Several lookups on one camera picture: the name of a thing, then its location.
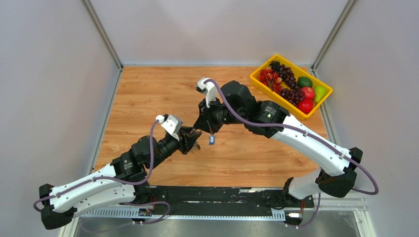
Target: red fruit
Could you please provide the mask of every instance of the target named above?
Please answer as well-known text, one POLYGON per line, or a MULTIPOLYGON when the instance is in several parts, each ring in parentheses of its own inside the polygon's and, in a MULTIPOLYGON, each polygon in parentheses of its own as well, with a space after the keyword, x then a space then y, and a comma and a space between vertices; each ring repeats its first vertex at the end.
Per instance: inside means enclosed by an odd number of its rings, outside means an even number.
POLYGON ((268 71, 267 71, 267 70, 265 70, 265 69, 262 69, 262 70, 260 71, 260 74, 261 74, 261 75, 266 75, 266 74, 268 74, 268 71))
POLYGON ((274 91, 276 92, 276 93, 278 93, 278 92, 280 92, 281 91, 281 89, 279 88, 280 86, 276 86, 275 88, 274 88, 274 91))
POLYGON ((298 104, 298 109, 306 115, 313 109, 314 103, 311 99, 305 99, 298 104))
POLYGON ((272 81, 274 76, 271 73, 266 74, 266 77, 268 78, 269 81, 272 81))
POLYGON ((282 78, 276 78, 275 83, 280 85, 282 83, 282 78))
POLYGON ((316 96, 316 93, 314 92, 313 88, 309 86, 303 87, 301 88, 301 90, 304 92, 306 100, 313 100, 316 96))
POLYGON ((260 81, 260 82, 264 82, 264 81, 266 81, 266 74, 260 74, 260 75, 259 75, 259 81, 260 81))

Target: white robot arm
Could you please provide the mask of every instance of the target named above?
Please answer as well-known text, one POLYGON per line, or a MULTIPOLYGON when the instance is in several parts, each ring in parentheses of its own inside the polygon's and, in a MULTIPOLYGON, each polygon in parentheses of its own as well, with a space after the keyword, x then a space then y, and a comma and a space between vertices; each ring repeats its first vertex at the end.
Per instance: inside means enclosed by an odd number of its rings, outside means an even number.
POLYGON ((342 198, 353 188, 356 167, 343 157, 349 157, 359 163, 362 151, 358 148, 349 150, 324 139, 277 103, 256 101, 247 86, 237 81, 231 81, 221 87, 225 95, 224 103, 216 97, 217 89, 209 78, 199 80, 196 90, 205 94, 206 98, 199 104, 200 116, 194 124, 195 129, 214 134, 224 124, 243 123, 244 119, 248 121, 245 128, 252 133, 285 143, 319 165, 318 169, 305 176, 288 179, 283 193, 299 200, 319 192, 342 198), (337 155, 330 147, 340 151, 341 155, 337 155))
POLYGON ((202 134, 192 127, 182 126, 182 121, 173 115, 157 116, 152 129, 157 123, 166 131, 159 142, 152 136, 143 136, 129 151, 88 176, 62 186, 40 186, 40 200, 34 203, 34 208, 41 213, 45 228, 62 227, 72 218, 99 207, 148 202, 150 186, 147 179, 152 169, 177 150, 184 155, 189 153, 202 134), (42 210, 36 206, 39 202, 43 204, 42 210))

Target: gray wall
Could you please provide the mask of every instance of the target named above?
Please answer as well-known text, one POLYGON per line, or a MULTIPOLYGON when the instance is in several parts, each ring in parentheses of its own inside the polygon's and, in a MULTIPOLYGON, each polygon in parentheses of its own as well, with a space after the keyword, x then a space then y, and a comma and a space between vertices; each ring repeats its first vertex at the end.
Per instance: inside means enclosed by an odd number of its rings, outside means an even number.
POLYGON ((38 187, 88 173, 118 70, 79 0, 2 1, 0 236, 55 237, 38 187))
POLYGON ((338 138, 364 151, 378 181, 379 195, 365 200, 379 237, 418 232, 418 10, 415 0, 358 1, 318 71, 334 88, 327 105, 338 138))
POLYGON ((311 64, 347 0, 92 0, 124 64, 311 64))

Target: floor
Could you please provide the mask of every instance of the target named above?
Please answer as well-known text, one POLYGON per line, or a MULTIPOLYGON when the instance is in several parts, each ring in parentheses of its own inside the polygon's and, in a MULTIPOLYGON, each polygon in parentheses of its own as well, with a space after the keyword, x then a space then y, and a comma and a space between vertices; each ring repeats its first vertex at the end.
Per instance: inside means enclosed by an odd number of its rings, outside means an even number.
MULTIPOLYGON (((246 84, 257 100, 269 97, 250 84, 255 67, 125 67, 104 134, 95 170, 128 150, 160 114, 172 114, 192 126, 198 104, 204 98, 195 90, 202 77, 220 85, 231 80, 246 84)), ((320 111, 302 121, 326 137, 320 111)), ((153 136, 164 137, 161 127, 153 136)), ((243 125, 224 125, 208 144, 209 134, 199 138, 201 150, 176 152, 153 170, 150 185, 283 187, 289 177, 313 171, 317 165, 293 148, 251 134, 243 125)))

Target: cable clip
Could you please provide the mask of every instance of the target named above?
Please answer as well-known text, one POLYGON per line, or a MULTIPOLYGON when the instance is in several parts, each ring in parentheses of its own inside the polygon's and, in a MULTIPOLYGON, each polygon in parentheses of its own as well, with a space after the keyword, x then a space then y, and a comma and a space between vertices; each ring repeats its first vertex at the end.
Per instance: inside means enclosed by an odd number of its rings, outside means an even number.
POLYGON ((345 157, 345 153, 344 152, 340 152, 341 155, 339 156, 339 159, 343 159, 345 157))

